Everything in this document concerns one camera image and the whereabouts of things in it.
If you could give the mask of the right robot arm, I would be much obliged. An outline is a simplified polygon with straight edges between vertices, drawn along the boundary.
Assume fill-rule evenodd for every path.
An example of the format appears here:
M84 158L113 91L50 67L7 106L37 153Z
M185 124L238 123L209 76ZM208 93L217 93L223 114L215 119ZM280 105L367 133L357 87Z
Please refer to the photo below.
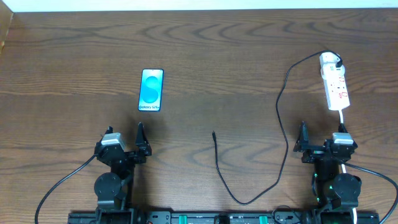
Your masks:
M307 125L301 123L294 151L302 153L303 163L314 165L312 192L318 201L317 208L303 213L303 223L354 223L353 209L358 207L362 181L340 171L340 166L357 147L343 124L323 145L311 145Z

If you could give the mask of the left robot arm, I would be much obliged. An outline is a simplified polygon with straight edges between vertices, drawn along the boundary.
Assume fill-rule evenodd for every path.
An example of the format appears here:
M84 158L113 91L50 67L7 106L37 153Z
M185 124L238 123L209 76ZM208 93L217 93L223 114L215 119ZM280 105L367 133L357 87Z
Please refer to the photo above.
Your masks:
M138 124L135 145L137 149L126 152L121 133L115 133L112 127L108 127L104 136L96 143L95 157L111 170L101 174L94 184L98 199L96 217L92 223L135 224L147 221L144 212L128 206L135 166L145 163L147 157L152 155L142 123Z

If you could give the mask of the blue Galaxy smartphone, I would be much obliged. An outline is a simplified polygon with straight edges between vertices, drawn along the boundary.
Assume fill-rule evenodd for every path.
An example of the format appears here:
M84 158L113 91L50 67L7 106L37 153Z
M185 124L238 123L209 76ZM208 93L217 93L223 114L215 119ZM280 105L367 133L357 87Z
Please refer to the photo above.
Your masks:
M159 112L162 102L164 70L145 68L142 71L138 101L139 111Z

